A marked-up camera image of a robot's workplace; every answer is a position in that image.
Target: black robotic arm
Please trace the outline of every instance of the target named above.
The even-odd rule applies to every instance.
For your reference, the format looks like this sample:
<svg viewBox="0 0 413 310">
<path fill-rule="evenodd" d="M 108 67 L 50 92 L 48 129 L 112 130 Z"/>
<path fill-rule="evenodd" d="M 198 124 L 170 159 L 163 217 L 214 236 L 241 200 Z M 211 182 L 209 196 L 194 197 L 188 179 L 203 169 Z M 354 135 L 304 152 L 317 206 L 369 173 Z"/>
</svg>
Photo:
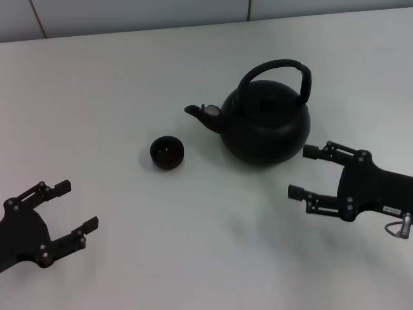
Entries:
<svg viewBox="0 0 413 310">
<path fill-rule="evenodd" d="M 5 201 L 5 216 L 0 222 L 0 272 L 22 261 L 35 262 L 46 268 L 54 261 L 86 247 L 85 235 L 97 229 L 97 217 L 52 241 L 45 222 L 34 211 L 41 203 L 70 191 L 68 180 L 53 189 L 40 182 L 22 195 Z"/>
<path fill-rule="evenodd" d="M 303 156 L 344 166 L 337 197 L 318 195 L 293 185 L 288 187 L 289 198 L 306 201 L 307 213 L 335 216 L 353 222 L 363 211 L 376 211 L 401 218 L 402 222 L 390 223 L 385 229 L 392 236 L 408 238 L 413 219 L 412 177 L 378 168 L 367 150 L 354 150 L 331 141 L 322 149 L 305 145 Z M 388 230 L 388 226 L 399 223 L 402 226 L 397 234 Z"/>
</svg>

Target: white tabletop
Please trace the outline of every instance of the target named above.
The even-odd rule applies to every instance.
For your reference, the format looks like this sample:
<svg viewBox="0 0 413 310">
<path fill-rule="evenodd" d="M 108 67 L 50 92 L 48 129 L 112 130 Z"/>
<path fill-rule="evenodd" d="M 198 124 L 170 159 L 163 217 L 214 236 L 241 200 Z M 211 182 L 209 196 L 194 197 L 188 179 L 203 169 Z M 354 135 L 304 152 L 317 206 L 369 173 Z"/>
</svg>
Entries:
<svg viewBox="0 0 413 310">
<path fill-rule="evenodd" d="M 298 154 L 257 170 L 183 112 L 295 59 L 313 75 L 307 143 L 413 175 L 412 33 L 399 9 L 1 44 L 1 199 L 69 179 L 37 209 L 52 239 L 100 227 L 48 269 L 1 273 L 0 308 L 412 309 L 413 240 L 384 231 L 393 218 L 347 223 L 287 198 L 289 184 L 335 195 L 339 165 Z M 261 78 L 299 88 L 291 68 Z M 148 154 L 164 135 L 185 144 L 169 172 Z"/>
</svg>

